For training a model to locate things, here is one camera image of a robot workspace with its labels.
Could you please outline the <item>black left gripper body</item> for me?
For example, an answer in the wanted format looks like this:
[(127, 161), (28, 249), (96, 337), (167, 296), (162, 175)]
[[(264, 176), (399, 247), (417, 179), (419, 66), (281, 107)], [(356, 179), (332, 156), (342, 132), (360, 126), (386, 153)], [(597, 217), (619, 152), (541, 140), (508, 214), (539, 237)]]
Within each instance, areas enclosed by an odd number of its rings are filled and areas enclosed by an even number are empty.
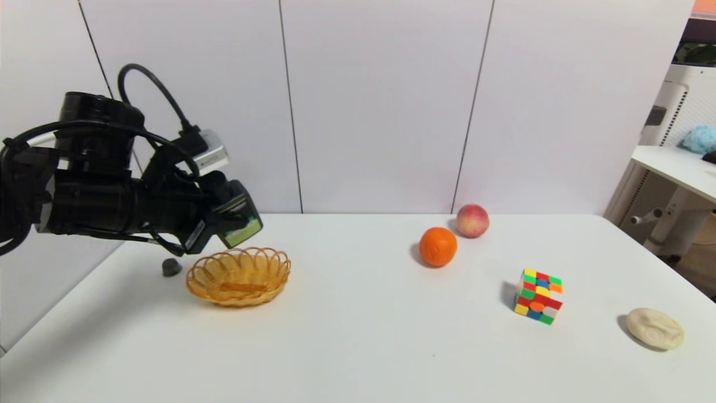
[(162, 194), (138, 199), (136, 232), (172, 255), (197, 255), (215, 235), (218, 219), (204, 202)]

